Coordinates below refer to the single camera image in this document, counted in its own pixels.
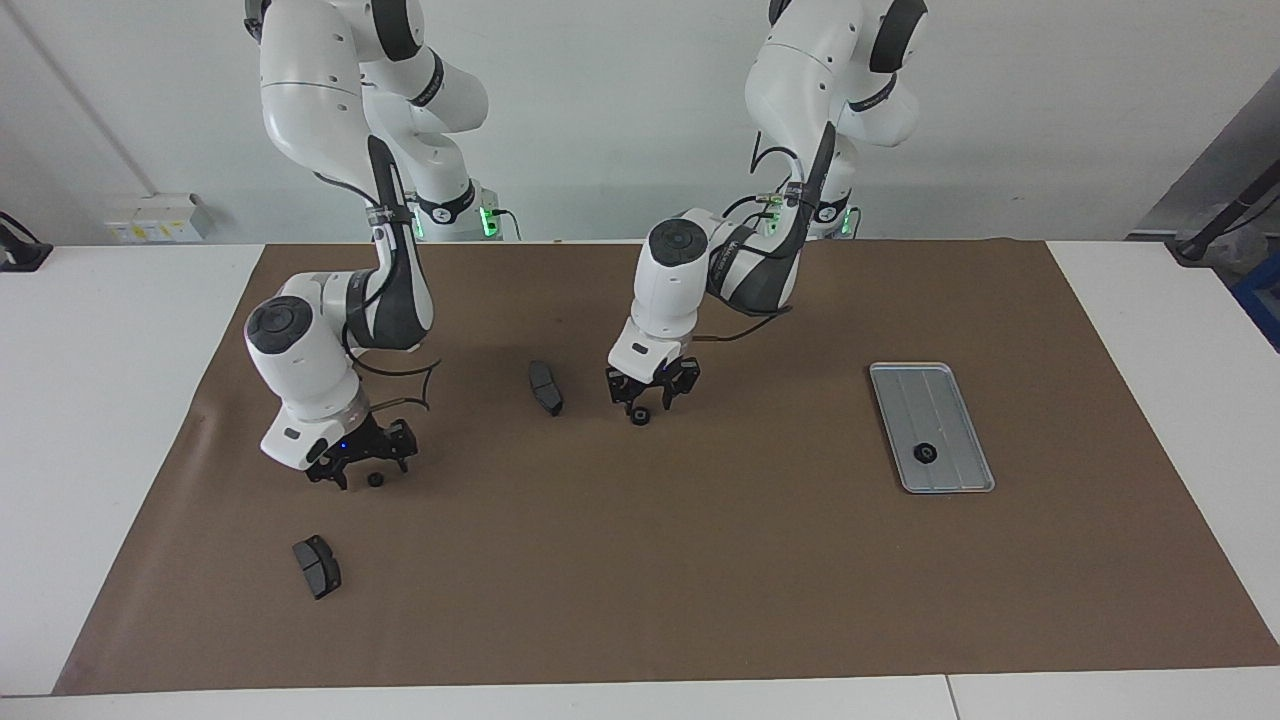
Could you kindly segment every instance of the black clamp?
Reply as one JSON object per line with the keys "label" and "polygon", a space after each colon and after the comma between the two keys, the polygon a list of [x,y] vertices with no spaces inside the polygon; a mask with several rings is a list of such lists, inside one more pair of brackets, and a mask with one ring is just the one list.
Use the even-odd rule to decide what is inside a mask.
{"label": "black clamp", "polygon": [[788,182],[787,187],[782,191],[782,199],[787,204],[787,208],[795,208],[800,202],[804,202],[804,183]]}
{"label": "black clamp", "polygon": [[[401,473],[408,471],[406,457],[417,455],[417,438],[404,420],[396,420],[385,430],[378,427],[372,415],[365,418],[358,428],[347,437],[330,446],[325,441],[317,441],[307,460],[314,462],[307,468],[307,479],[312,483],[320,480],[333,480],[339,488],[347,489],[347,465],[378,457],[381,460],[394,460],[399,465]],[[381,475],[370,475],[369,484],[379,487],[383,484]]]}
{"label": "black clamp", "polygon": [[653,382],[650,383],[641,383],[614,368],[605,368],[604,370],[604,377],[609,382],[611,400],[614,404],[622,404],[626,407],[627,416],[636,425],[649,424],[649,410],[636,407],[635,405],[636,398],[644,395],[646,389],[660,387],[662,409],[671,410],[671,402],[676,396],[692,392],[701,374],[703,369],[698,364],[696,357],[682,357],[675,363],[663,365],[654,373]]}
{"label": "black clamp", "polygon": [[389,223],[407,225],[413,222],[413,213],[404,205],[379,205],[376,208],[369,208],[365,210],[365,217],[369,219],[369,227],[371,228]]}
{"label": "black clamp", "polygon": [[4,222],[0,222],[0,273],[35,273],[45,264],[49,254],[54,251],[54,246],[36,240],[31,231],[8,214],[0,213],[0,215],[3,215],[4,222],[13,224],[14,228],[31,238],[31,242],[19,238],[4,225]]}

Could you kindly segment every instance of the black cable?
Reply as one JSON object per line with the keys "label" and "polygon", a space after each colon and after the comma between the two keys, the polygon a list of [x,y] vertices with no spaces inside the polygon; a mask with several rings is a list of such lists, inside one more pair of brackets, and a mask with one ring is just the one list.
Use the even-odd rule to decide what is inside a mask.
{"label": "black cable", "polygon": [[728,218],[730,213],[732,213],[733,210],[737,210],[739,208],[741,208],[742,205],[746,205],[748,202],[756,202],[755,196],[754,195],[746,195],[746,196],[739,197],[737,200],[733,201],[732,205],[728,206],[728,209],[726,209],[723,213],[721,213],[721,218]]}
{"label": "black cable", "polygon": [[[365,301],[360,304],[360,311],[364,313],[365,310],[369,309],[370,305],[374,304],[375,300],[378,300],[379,297],[381,297],[383,293],[387,292],[388,286],[390,286],[390,282],[392,282],[392,272],[388,268],[387,277],[383,278],[383,284],[379,286],[379,288],[375,290],[372,295],[370,295],[369,297],[366,297]],[[369,365],[365,361],[362,361],[360,357],[356,357],[356,354],[351,351],[351,337],[349,336],[351,336],[351,320],[343,320],[343,323],[342,323],[342,336],[339,337],[339,340],[342,341],[342,350],[343,350],[343,352],[347,354],[347,357],[351,360],[351,363],[353,365],[356,365],[357,368],[360,368],[362,370],[372,373],[375,375],[383,375],[385,378],[410,378],[410,377],[421,375],[421,374],[425,373],[428,375],[428,379],[430,379],[431,370],[434,370],[435,366],[440,364],[440,361],[436,360],[435,363],[431,363],[430,365],[426,365],[424,368],[417,368],[415,370],[384,370],[381,368],[374,368],[372,365]]]}
{"label": "black cable", "polygon": [[511,210],[503,210],[503,209],[499,208],[498,210],[494,210],[493,214],[494,215],[509,215],[512,224],[516,225],[516,240],[520,241],[520,242],[525,242],[525,236],[520,233],[520,218],[517,218],[515,213],[512,213]]}
{"label": "black cable", "polygon": [[[1280,184],[1280,160],[1272,163],[1261,176],[1257,177],[1248,187],[1244,188],[1240,195],[1229,202],[1226,208],[1222,209],[1207,225],[1201,228],[1194,237],[1184,240],[1181,242],[1172,243],[1171,251],[1178,256],[1179,261],[1198,263],[1204,259],[1204,254],[1208,252],[1210,245],[1215,240],[1230,232],[1233,227],[1239,225],[1238,220],[1244,217],[1254,205],[1262,201],[1268,192],[1275,190]],[[1251,218],[1245,224],[1253,222],[1256,218]]]}
{"label": "black cable", "polygon": [[1257,220],[1262,215],[1267,214],[1267,210],[1270,210],[1276,204],[1276,200],[1280,200],[1280,192],[1277,192],[1276,196],[1271,199],[1271,202],[1267,202],[1266,208],[1258,210],[1248,220],[1240,220],[1238,224],[1231,225],[1230,228],[1226,228],[1225,231],[1222,231],[1222,234],[1230,234],[1230,233],[1233,233],[1233,232],[1235,232],[1235,231],[1238,231],[1238,229],[1240,229],[1240,228],[1243,228],[1245,225],[1253,224],[1253,220]]}
{"label": "black cable", "polygon": [[32,242],[36,242],[36,243],[40,242],[40,238],[36,237],[36,233],[33,233],[29,229],[27,229],[27,225],[24,225],[24,224],[19,223],[18,220],[15,220],[14,217],[10,215],[9,213],[5,213],[5,211],[0,210],[0,220],[4,220],[6,223],[9,223],[10,225],[13,225],[13,227],[18,228],[19,231],[22,231],[22,234],[29,237]]}
{"label": "black cable", "polygon": [[431,374],[435,373],[435,369],[440,366],[440,363],[442,363],[442,360],[436,360],[435,363],[431,363],[430,365],[428,365],[426,372],[422,373],[422,392],[420,392],[417,397],[397,397],[396,400],[388,400],[387,402],[379,402],[378,405],[374,405],[372,407],[370,407],[369,411],[370,413],[379,413],[381,410],[387,410],[387,409],[396,407],[396,406],[399,406],[399,405],[419,405],[421,407],[425,407],[428,411],[430,411],[431,410],[431,405],[426,401],[426,388],[431,383]]}
{"label": "black cable", "polygon": [[730,302],[728,300],[724,300],[723,297],[721,297],[719,295],[717,295],[714,292],[710,293],[710,296],[714,297],[716,300],[719,300],[730,310],[732,310],[735,313],[739,313],[741,315],[746,315],[748,318],[781,318],[782,315],[786,315],[787,313],[790,313],[791,310],[794,310],[794,307],[791,307],[790,305],[783,305],[782,307],[778,307],[777,310],[773,310],[773,311],[768,311],[768,310],[765,310],[765,311],[760,311],[760,310],[744,310],[741,307],[735,306],[732,302]]}
{"label": "black cable", "polygon": [[[787,179],[782,181],[781,183],[778,183],[778,187],[773,188],[773,195],[777,195],[777,193],[782,192],[782,188],[786,187],[788,182],[791,182],[791,173],[787,173]],[[763,213],[756,213],[754,215],[750,215],[745,220],[742,220],[742,224],[746,224],[748,220],[753,220],[754,219],[755,222],[751,223],[751,229],[753,231],[758,231],[758,229],[760,229],[760,220],[764,219],[764,218],[767,218],[767,217],[769,217],[769,215],[772,215],[772,214],[773,213],[769,213],[768,210],[765,210]]]}
{"label": "black cable", "polygon": [[[758,231],[758,229],[760,229],[760,220],[765,220],[765,219],[769,219],[772,217],[773,217],[773,213],[765,210],[764,213],[755,213],[754,215],[749,215],[745,220],[742,220],[742,223],[745,224],[748,220],[755,220],[755,223],[751,224],[751,229],[753,231]],[[751,252],[755,252],[756,255],[762,255],[762,252],[759,250],[755,250],[754,247],[748,247],[745,245],[742,247],[740,247],[739,250],[750,250]]]}
{"label": "black cable", "polygon": [[751,165],[755,165],[755,159],[760,156],[760,141],[764,138],[764,133],[755,131],[755,146],[751,147]]}
{"label": "black cable", "polygon": [[744,337],[754,333],[755,331],[758,331],[758,329],[763,328],[764,325],[772,323],[773,320],[777,320],[782,315],[783,315],[783,313],[778,313],[776,315],[769,315],[768,318],[760,320],[759,323],[751,325],[750,328],[748,328],[748,329],[745,329],[745,331],[742,331],[742,332],[740,332],[737,334],[731,334],[728,337],[719,337],[719,336],[713,336],[713,334],[695,334],[694,336],[694,342],[735,342],[735,341],[742,340]]}
{"label": "black cable", "polygon": [[792,160],[795,160],[797,163],[800,161],[800,158],[790,147],[783,147],[781,145],[774,145],[773,147],[769,147],[764,152],[760,152],[759,155],[756,155],[755,160],[751,160],[751,174],[755,174],[755,169],[760,165],[760,160],[768,158],[773,152],[782,152],[783,155],[790,156]]}
{"label": "black cable", "polygon": [[311,173],[311,174],[314,174],[316,178],[320,179],[320,182],[323,182],[325,184],[332,184],[334,187],[340,187],[343,190],[349,190],[349,191],[355,192],[356,195],[358,195],[358,196],[364,197],[365,200],[367,200],[370,205],[378,205],[376,200],[374,200],[372,197],[370,197],[364,190],[360,190],[356,186],[347,184],[344,182],[338,182],[335,179],[326,178],[326,177],[321,176],[320,173]]}
{"label": "black cable", "polygon": [[[800,210],[799,211],[800,213],[808,213],[808,217],[810,217],[810,218],[814,215],[814,213],[818,211],[818,209],[813,204],[806,202],[804,199],[801,199],[797,204],[800,205]],[[751,229],[756,231],[760,227],[760,220],[763,218],[768,218],[771,215],[772,215],[771,211],[764,211],[764,213],[756,213],[755,215],[751,215],[751,218],[748,218],[748,219],[753,219],[753,218],[755,219],[755,224],[751,227]],[[791,229],[792,231],[795,229],[794,224],[792,224]],[[759,255],[759,256],[765,258],[768,260],[786,260],[792,254],[791,252],[783,252],[781,249],[783,246],[786,246],[788,238],[783,238],[783,241],[776,249],[773,249],[771,251],[756,250],[756,249],[749,247],[746,245],[740,246],[739,250],[740,251],[745,250],[748,252],[751,252],[753,255]]]}

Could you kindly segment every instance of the black rubber grommet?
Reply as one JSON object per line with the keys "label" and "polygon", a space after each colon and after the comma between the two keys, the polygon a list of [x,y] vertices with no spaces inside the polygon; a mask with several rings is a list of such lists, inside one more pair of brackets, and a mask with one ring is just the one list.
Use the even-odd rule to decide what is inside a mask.
{"label": "black rubber grommet", "polygon": [[914,455],[915,459],[919,460],[920,462],[928,465],[938,459],[938,448],[933,447],[927,442],[922,442],[920,445],[915,446],[915,450],[911,451],[911,455]]}

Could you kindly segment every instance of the white table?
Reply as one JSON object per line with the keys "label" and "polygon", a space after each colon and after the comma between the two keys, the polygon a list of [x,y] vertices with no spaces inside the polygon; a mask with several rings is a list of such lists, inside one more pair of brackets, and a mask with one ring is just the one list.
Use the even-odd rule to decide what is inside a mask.
{"label": "white table", "polygon": [[[1280,356],[1160,246],[1051,249],[1280,635]],[[0,693],[52,688],[260,252],[59,249],[0,275]],[[6,719],[179,715],[1261,719],[1280,716],[1280,667],[0,700]]]}

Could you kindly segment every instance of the electrical outlet box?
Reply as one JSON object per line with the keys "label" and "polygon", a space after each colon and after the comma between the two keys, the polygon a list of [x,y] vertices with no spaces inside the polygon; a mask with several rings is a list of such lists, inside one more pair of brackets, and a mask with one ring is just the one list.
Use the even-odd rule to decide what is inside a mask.
{"label": "electrical outlet box", "polygon": [[116,204],[108,213],[106,228],[119,242],[201,242],[214,228],[193,195],[120,199]]}
{"label": "electrical outlet box", "polygon": [[214,224],[200,206],[143,208],[133,222],[146,228],[151,242],[201,242]]}
{"label": "electrical outlet box", "polygon": [[138,214],[138,209],[132,210],[110,210],[106,214],[106,229],[111,233],[111,237],[116,242],[145,242],[147,240],[146,232],[138,237],[133,233],[133,217]]}

